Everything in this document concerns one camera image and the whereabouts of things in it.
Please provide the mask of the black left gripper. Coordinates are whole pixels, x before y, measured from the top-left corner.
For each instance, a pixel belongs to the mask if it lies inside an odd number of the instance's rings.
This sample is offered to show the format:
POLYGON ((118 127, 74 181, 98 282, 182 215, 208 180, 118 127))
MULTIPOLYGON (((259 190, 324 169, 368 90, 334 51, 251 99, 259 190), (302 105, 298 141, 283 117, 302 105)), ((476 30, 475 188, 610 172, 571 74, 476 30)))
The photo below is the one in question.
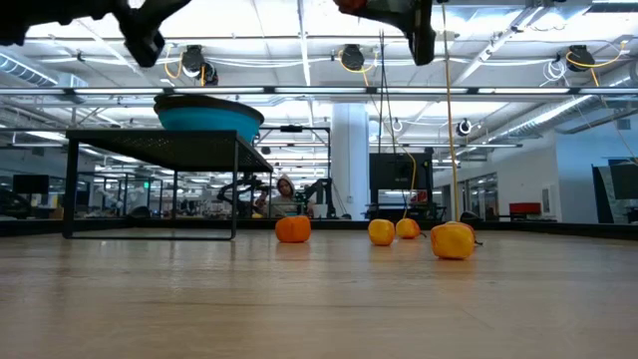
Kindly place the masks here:
POLYGON ((54 20, 68 24, 71 20, 89 17, 103 20, 113 16, 125 38, 125 46, 143 68, 152 67, 165 40, 160 34, 161 23, 190 3, 190 0, 146 0, 134 8, 127 0, 50 0, 56 11, 54 20))

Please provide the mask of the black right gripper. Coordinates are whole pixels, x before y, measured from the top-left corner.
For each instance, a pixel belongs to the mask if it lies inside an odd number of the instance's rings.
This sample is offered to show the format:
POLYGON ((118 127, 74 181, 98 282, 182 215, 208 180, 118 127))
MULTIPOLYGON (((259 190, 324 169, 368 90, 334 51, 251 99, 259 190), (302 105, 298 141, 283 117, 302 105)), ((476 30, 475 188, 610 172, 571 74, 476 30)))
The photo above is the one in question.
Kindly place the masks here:
POLYGON ((408 40, 416 66, 428 65, 435 57, 437 33, 432 27, 432 11, 432 0, 370 0, 343 3, 344 14, 399 29, 408 40))

